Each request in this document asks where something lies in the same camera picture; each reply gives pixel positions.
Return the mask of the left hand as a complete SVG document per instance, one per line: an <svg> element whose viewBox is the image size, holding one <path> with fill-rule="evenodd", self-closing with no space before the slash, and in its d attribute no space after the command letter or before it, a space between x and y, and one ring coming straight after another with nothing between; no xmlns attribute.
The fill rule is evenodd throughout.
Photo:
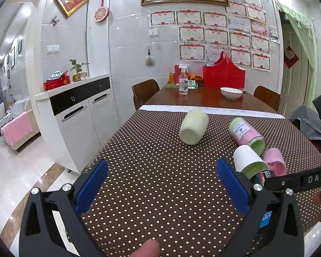
<svg viewBox="0 0 321 257"><path fill-rule="evenodd" d="M161 248L157 240L149 239L134 251L130 257L160 257Z"/></svg>

